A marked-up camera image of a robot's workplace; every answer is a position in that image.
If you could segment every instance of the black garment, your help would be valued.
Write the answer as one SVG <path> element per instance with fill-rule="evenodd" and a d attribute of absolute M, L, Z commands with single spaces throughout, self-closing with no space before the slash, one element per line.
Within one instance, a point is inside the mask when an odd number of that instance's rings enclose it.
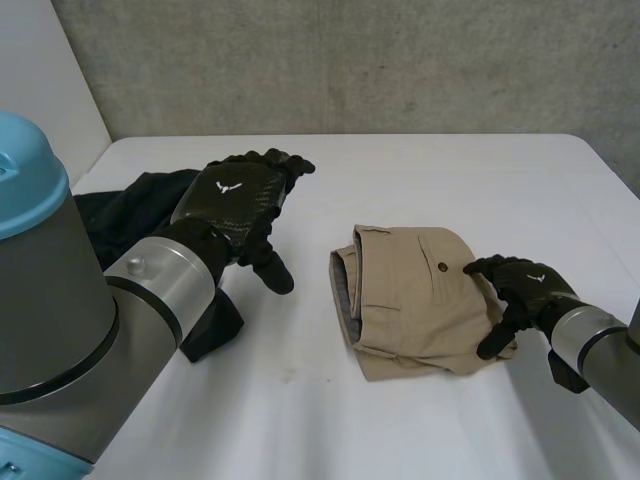
<path fill-rule="evenodd" d="M 102 270 L 139 240 L 169 225 L 176 205 L 198 173 L 143 173 L 122 192 L 74 197 Z"/>
<path fill-rule="evenodd" d="M 102 270 L 138 241 L 169 225 L 176 205 L 198 173 L 144 173 L 124 191 L 74 197 Z M 196 362 L 234 338 L 243 325 L 233 302 L 218 288 L 213 302 L 180 349 Z"/>

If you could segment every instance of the white table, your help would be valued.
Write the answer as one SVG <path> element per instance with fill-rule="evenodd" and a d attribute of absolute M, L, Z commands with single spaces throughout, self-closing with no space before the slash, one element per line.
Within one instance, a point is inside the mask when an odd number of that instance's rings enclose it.
<path fill-rule="evenodd" d="M 512 361 L 367 383 L 342 339 L 329 251 L 355 223 L 442 226 L 476 256 L 543 261 L 629 322 L 640 293 L 640 202 L 565 135 L 134 138 L 114 143 L 75 193 L 145 171 L 202 168 L 277 147 L 314 161 L 274 225 L 296 279 L 269 292 L 250 269 L 223 288 L 246 325 L 192 366 L 172 359 L 107 450 L 98 479 L 630 479 L 640 434 L 597 394 L 551 379 L 547 346 L 520 334 Z"/>

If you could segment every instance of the logo on glove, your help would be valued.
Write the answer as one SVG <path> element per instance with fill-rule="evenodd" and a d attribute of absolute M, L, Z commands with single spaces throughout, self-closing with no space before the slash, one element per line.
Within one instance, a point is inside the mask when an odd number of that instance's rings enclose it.
<path fill-rule="evenodd" d="M 529 277 L 531 280 L 536 280 L 542 283 L 544 282 L 544 277 L 546 277 L 546 275 L 540 275 L 539 277 L 532 277 L 531 275 L 527 275 L 527 277 Z"/>
<path fill-rule="evenodd" d="M 221 193 L 227 193 L 229 190 L 233 190 L 235 188 L 241 187 L 242 184 L 239 183 L 237 185 L 234 185 L 233 187 L 225 187 L 224 185 L 221 185 L 220 182 L 216 182 L 216 185 L 218 185 L 218 188 L 220 189 Z"/>

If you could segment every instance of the gray robot arm segment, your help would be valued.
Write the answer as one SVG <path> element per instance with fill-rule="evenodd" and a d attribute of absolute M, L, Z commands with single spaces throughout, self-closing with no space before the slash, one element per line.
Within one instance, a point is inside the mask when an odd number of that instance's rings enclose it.
<path fill-rule="evenodd" d="M 603 310 L 583 306 L 566 313 L 551 347 L 611 406 L 640 430 L 640 303 L 627 328 Z"/>

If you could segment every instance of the khaki pants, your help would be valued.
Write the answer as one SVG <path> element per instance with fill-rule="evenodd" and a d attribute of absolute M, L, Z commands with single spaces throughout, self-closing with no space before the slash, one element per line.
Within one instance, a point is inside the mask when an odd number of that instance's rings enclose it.
<path fill-rule="evenodd" d="M 486 280 L 462 272 L 474 259 L 444 228 L 356 226 L 354 245 L 331 253 L 340 325 L 367 380 L 465 375 L 492 363 L 476 348 L 502 309 Z"/>

